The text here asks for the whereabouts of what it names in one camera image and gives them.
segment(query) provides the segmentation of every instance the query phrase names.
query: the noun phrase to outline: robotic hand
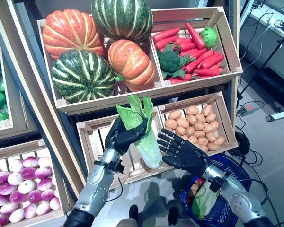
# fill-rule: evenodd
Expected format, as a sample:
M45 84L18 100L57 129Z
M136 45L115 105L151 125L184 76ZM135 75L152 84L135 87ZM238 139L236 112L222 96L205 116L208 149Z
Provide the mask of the robotic hand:
M167 155L163 161L177 169L187 170L191 174L202 176L211 182L210 189L220 189L220 195L229 203L232 212L239 217L245 227L273 227L262 210L259 200L248 193L243 185L211 164L210 158L200 148L178 135L162 129L157 140L160 150Z
M90 227L104 207L108 190L117 172L122 173L120 156L128 151L129 145L138 141L146 132L147 118L138 127L126 130L121 119L116 119L105 139L105 151L90 171L74 209L64 223L64 227Z

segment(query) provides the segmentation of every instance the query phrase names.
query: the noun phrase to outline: striped pumpkin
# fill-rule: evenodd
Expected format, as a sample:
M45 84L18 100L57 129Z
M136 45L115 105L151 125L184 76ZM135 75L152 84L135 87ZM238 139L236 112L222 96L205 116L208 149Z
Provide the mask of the striped pumpkin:
M108 50L109 64L121 74L131 91L151 89L155 84L155 69L146 53L134 42L120 39Z
M145 0L92 0L91 14L100 31L112 39L140 43L151 33L153 16Z
M75 9L57 10L46 17L42 30L45 48L55 60L64 51L88 50L104 56L104 37L87 13Z
M115 72L93 52L63 52L52 67L53 84L70 103L103 98L114 91Z

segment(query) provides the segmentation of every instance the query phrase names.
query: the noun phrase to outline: gray floor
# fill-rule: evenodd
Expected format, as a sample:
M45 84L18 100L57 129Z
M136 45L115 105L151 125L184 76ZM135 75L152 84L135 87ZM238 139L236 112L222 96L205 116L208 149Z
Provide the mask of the gray floor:
M249 67L243 75L248 81L254 69ZM246 122L244 132L246 133L251 148L260 152L263 156L263 164L255 169L260 174L262 180L269 189L270 198L274 204L280 221L284 221L284 119L276 122L267 122L265 117L278 110L280 105L257 84L253 83L244 93L244 98L240 102L260 100L265 102L265 107L245 116L242 119ZM237 125L241 127L243 123L238 119ZM252 154L248 154L247 159L252 161ZM249 166L245 169L252 178L256 178ZM145 179L130 185L124 186L124 193L118 200L107 203L101 213L95 219L95 227L115 227L116 224L128 217L128 209L132 204L137 204L143 224L140 226L163 226L167 224L167 212L170 206L177 205L181 207L180 202L174 198L179 193L176 188L185 186L189 176L181 170L171 170L155 177ZM260 200L264 197L264 191L261 185L253 183L250 189ZM120 188L113 191L111 198L120 193ZM267 202L263 206L274 224L277 223L273 211ZM63 224L65 216L52 221L45 222L35 227L60 226ZM243 226L239 221L237 227Z

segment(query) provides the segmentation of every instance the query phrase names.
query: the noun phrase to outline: green striped pumpkin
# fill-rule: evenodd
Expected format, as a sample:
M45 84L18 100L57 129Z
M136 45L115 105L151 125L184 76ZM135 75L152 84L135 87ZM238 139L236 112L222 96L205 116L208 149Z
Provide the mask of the green striped pumpkin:
M92 0L91 14L101 33L112 39L144 41L153 16L145 0Z
M115 72L102 57L86 50L63 52L52 67L53 84L70 103L112 95Z

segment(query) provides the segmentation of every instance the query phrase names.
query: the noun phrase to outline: shoe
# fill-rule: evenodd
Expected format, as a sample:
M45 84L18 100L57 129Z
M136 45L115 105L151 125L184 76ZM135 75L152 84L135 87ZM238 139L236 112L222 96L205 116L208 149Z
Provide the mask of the shoe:
M139 211L137 205L134 204L130 207L128 218L135 219L136 221L138 221Z

